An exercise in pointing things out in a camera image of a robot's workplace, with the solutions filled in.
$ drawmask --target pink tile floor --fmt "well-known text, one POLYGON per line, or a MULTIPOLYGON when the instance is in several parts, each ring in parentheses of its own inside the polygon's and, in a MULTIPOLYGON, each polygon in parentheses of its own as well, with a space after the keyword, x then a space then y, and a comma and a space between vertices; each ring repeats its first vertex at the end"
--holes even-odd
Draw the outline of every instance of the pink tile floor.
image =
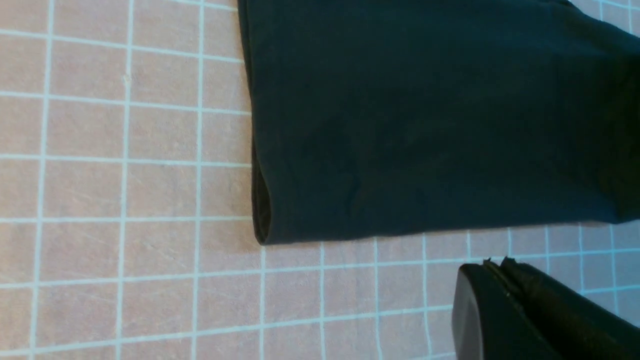
POLYGON ((235 6, 0 0, 0 357, 454 359, 457 267, 506 254, 640 323, 638 222, 259 247, 235 6))

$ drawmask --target black trousers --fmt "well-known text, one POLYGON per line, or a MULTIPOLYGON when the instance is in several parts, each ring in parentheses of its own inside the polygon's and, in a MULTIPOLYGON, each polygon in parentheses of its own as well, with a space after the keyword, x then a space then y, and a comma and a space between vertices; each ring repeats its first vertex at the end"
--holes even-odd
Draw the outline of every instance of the black trousers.
POLYGON ((563 0, 239 0, 262 244, 640 218, 640 40, 563 0))

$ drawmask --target tiled floor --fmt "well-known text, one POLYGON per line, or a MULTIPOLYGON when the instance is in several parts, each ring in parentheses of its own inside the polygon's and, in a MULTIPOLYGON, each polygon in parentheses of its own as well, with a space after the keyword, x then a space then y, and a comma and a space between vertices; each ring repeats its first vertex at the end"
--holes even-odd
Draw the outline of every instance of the tiled floor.
POLYGON ((241 57, 234 0, 0 0, 0 357, 453 359, 505 254, 640 323, 637 222, 260 248, 241 57))

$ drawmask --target white grout line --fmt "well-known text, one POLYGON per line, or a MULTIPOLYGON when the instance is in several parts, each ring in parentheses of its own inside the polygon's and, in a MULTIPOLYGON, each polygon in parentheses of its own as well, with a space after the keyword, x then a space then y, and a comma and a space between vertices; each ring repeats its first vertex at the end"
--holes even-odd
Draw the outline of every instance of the white grout line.
POLYGON ((36 336, 38 329, 38 301, 40 284, 40 257, 42 255, 42 227, 44 218, 44 183, 46 173, 47 133, 49 125, 49 90, 51 88, 51 53, 53 47, 53 19, 55 11, 54 0, 49 0, 49 13, 47 25, 47 54, 45 55, 44 90, 42 97, 42 127, 40 128, 40 169, 38 174, 38 221, 36 225, 36 240, 33 261, 33 289, 31 298, 31 328, 29 333, 29 359, 34 359, 36 349, 36 336))
POLYGON ((471 261, 471 230, 467 230, 467 261, 471 261))
MULTIPOLYGON (((198 39, 198 138, 197 141, 197 166, 196 166, 196 217, 202 216, 202 94, 203 94, 203 76, 204 76, 204 1, 200 0, 200 35, 198 39)), ((193 304, 191 324, 193 337, 191 338, 191 360, 196 360, 198 355, 196 332, 198 331, 198 296, 200 279, 198 274, 200 273, 200 237, 202 235, 201 222, 196 220, 196 232, 195 232, 195 252, 193 254, 193 304)))
MULTIPOLYGON (((194 5, 199 5, 200 2, 199 1, 195 1, 195 0, 168 0, 168 1, 173 1, 175 3, 184 3, 184 4, 194 4, 194 5)), ((221 9, 221 10, 228 10, 230 12, 236 12, 238 10, 238 8, 234 8, 233 6, 226 6, 226 5, 220 5, 220 4, 212 4, 212 3, 207 3, 206 1, 204 1, 204 6, 206 8, 214 8, 214 9, 221 9)))
POLYGON ((547 258, 547 274, 551 272, 551 256, 549 254, 549 226, 545 225, 545 255, 547 258))
POLYGON ((64 155, 28 155, 28 154, 0 154, 0 160, 49 160, 49 161, 86 161, 92 163, 110 164, 140 164, 140 165, 164 165, 164 166, 185 166, 185 167, 228 167, 228 168, 250 168, 249 163, 225 163, 219 161, 186 161, 186 160, 153 160, 153 159, 123 159, 123 158, 98 158, 92 156, 64 156, 64 155))
POLYGON ((122 131, 122 183, 120 185, 120 245, 118 256, 118 295, 116 306, 116 360, 120 360, 122 357, 122 306, 124 298, 124 256, 125 256, 125 241, 126 241, 126 227, 127 227, 127 175, 129 171, 129 165, 127 159, 129 158, 129 121, 131 114, 131 58, 132 58, 132 45, 133 45, 133 20, 134 20, 134 2, 135 0, 129 0, 129 18, 127 23, 127 65, 126 74, 123 77, 125 86, 125 104, 124 104, 124 125, 122 131))
POLYGON ((627 13, 629 15, 629 33, 633 34, 634 33, 634 24, 633 24, 633 20, 631 16, 631 0, 627 0, 627 13))
MULTIPOLYGON (((249 221, 251 217, 145 217, 125 218, 126 222, 186 222, 186 221, 249 221)), ((63 222, 120 222, 121 217, 111 218, 0 218, 0 224, 63 223, 63 222)))
POLYGON ((582 223, 578 223, 578 249, 580 250, 580 294, 584 294, 584 248, 582 247, 582 223))
MULTIPOLYGON (((519 261, 526 261, 527 257, 524 258, 519 257, 519 261)), ((428 264, 448 264, 448 263, 464 263, 464 262, 476 262, 482 261, 483 258, 463 258, 463 259, 445 259, 445 260, 428 260, 426 261, 428 264)), ((422 261, 417 262, 416 264, 408 264, 405 262, 395 262, 395 263, 378 263, 378 267, 380 266, 403 266, 403 265, 421 265, 422 261)), ((325 270, 333 270, 333 269, 346 269, 346 268, 371 268, 376 265, 373 263, 367 264, 345 264, 345 265, 325 265, 325 270)), ((320 266, 305 266, 300 268, 274 268, 274 269, 255 269, 255 270, 236 270, 236 271, 224 271, 224 272, 204 272, 204 273, 186 273, 186 274, 176 274, 176 275, 150 275, 150 276, 139 276, 139 277, 123 277, 123 282, 142 282, 142 281, 165 281, 165 280, 181 280, 181 279, 192 279, 194 275, 196 275, 199 279, 208 278, 208 277, 220 277, 220 276, 233 276, 233 275, 261 275, 261 274, 275 274, 275 273, 285 273, 285 272, 308 272, 308 271, 320 271, 320 266)), ((57 280, 57 281, 41 281, 38 285, 42 287, 50 287, 50 286, 68 286, 68 285, 83 285, 83 284, 108 284, 108 283, 117 283, 119 278, 117 277, 102 277, 102 278, 91 278, 91 279, 76 279, 76 280, 57 280)), ((35 284, 33 282, 15 282, 15 283, 4 283, 0 284, 0 289, 24 289, 24 288, 32 288, 35 284)), ((619 290, 631 290, 631 289, 640 289, 640 284, 638 285, 630 285, 630 286, 618 286, 619 290)))
MULTIPOLYGON (((0 35, 6 35, 6 36, 12 36, 12 37, 24 37, 24 38, 37 38, 37 39, 46 39, 47 38, 46 34, 30 33, 30 32, 27 32, 27 31, 17 31, 17 30, 7 30, 7 29, 0 29, 0 35)), ((171 49, 161 49, 161 48, 157 48, 157 47, 138 46, 138 45, 134 45, 133 43, 131 43, 131 46, 129 46, 129 44, 120 44, 120 43, 117 43, 117 42, 106 42, 106 41, 89 40, 89 39, 83 39, 83 38, 64 37, 64 36, 59 36, 59 35, 53 35, 51 37, 51 39, 53 41, 70 42, 70 43, 73 43, 73 44, 83 44, 83 45, 90 45, 90 46, 110 47, 112 49, 127 49, 127 50, 131 49, 132 51, 141 51, 141 52, 144 52, 144 53, 156 53, 156 54, 165 54, 165 55, 173 55, 173 56, 182 56, 182 57, 185 57, 185 58, 198 58, 198 57, 200 57, 199 54, 195 54, 195 53, 189 53, 189 52, 185 52, 185 51, 177 51, 177 50, 171 50, 171 49)), ((244 63, 244 61, 242 59, 229 58, 229 57, 226 57, 226 56, 215 56, 215 55, 203 54, 202 57, 207 59, 207 60, 215 60, 215 61, 222 61, 222 62, 228 62, 228 63, 244 63)))
MULTIPOLYGON (((422 306, 425 309, 428 308, 428 291, 427 291, 427 235, 422 234, 422 306)), ((433 355, 433 344, 431 342, 431 335, 429 333, 429 316, 428 312, 424 312, 424 333, 427 337, 427 347, 429 356, 433 355)))
POLYGON ((382 356, 382 344, 380 343, 380 294, 379 287, 380 282, 378 281, 378 238, 373 238, 373 274, 375 277, 375 297, 376 297, 376 346, 378 348, 378 360, 384 360, 382 356))
POLYGON ((320 344, 321 357, 326 360, 326 342, 324 337, 324 242, 320 242, 320 344))
POLYGON ((513 257, 513 240, 511 237, 511 228, 507 227, 507 238, 509 242, 509 248, 507 250, 507 255, 511 258, 513 257))
MULTIPOLYGON (((0 91, 0 96, 7 97, 25 97, 28 99, 43 99, 43 94, 30 93, 30 92, 15 92, 15 91, 0 91)), ((81 97, 71 95, 48 95, 50 100, 56 101, 75 101, 75 102, 87 102, 90 104, 104 104, 104 105, 120 105, 125 106, 127 103, 124 100, 109 100, 99 99, 96 97, 81 97)), ((197 108, 195 106, 175 105, 175 104, 161 104, 156 102, 143 102, 143 101, 131 101, 128 103, 130 106, 138 106, 140 108, 155 108, 164 110, 179 110, 179 111, 202 111, 205 113, 219 113, 228 115, 251 115, 250 111, 219 109, 219 108, 197 108)))
POLYGON ((616 273, 616 235, 613 231, 613 225, 609 225, 609 236, 611 237, 611 276, 613 277, 613 306, 616 312, 616 315, 620 314, 620 307, 618 305, 618 290, 620 289, 617 285, 617 277, 616 273))
POLYGON ((264 360, 264 328, 265 322, 265 288, 266 288, 266 272, 267 272, 267 252, 264 246, 260 249, 260 360, 264 360))
MULTIPOLYGON (((329 317, 325 317, 324 321, 336 322, 336 321, 357 320, 357 319, 367 319, 367 318, 379 318, 381 316, 418 314, 418 313, 423 313, 425 311, 450 311, 452 308, 453 308, 452 305, 443 305, 443 306, 433 306, 427 309, 424 309, 423 307, 418 307, 414 309, 383 311, 381 313, 363 313, 363 314, 357 314, 357 315, 329 316, 329 317)), ((170 334, 122 338, 119 341, 103 340, 103 341, 92 341, 92 342, 86 342, 86 343, 54 345, 50 347, 36 348, 35 353, 43 354, 46 352, 58 352, 58 351, 77 350, 82 348, 114 346, 118 344, 140 343, 144 341, 184 339, 184 338, 192 338, 193 336, 200 337, 200 336, 215 335, 215 334, 228 334, 231 332, 256 331, 256 330, 263 331, 264 329, 273 329, 275 327, 309 325, 309 324, 315 324, 319 322, 320 322, 320 318, 308 318, 308 319, 301 319, 301 320, 291 320, 286 322, 265 323, 265 324, 259 324, 259 325, 256 324, 256 325, 243 325, 243 326, 217 328, 217 329, 207 329, 207 330, 198 331, 195 334, 193 334, 193 332, 174 332, 170 334)), ((26 355, 29 353, 29 351, 30 350, 28 348, 17 349, 17 350, 0 350, 0 357, 26 355)))

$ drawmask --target dark fabric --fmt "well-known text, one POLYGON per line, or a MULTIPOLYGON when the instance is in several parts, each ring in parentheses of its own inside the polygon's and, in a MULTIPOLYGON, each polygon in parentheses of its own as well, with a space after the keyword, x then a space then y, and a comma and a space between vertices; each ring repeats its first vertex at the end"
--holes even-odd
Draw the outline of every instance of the dark fabric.
POLYGON ((239 0, 263 244, 640 217, 640 40, 563 0, 239 0))

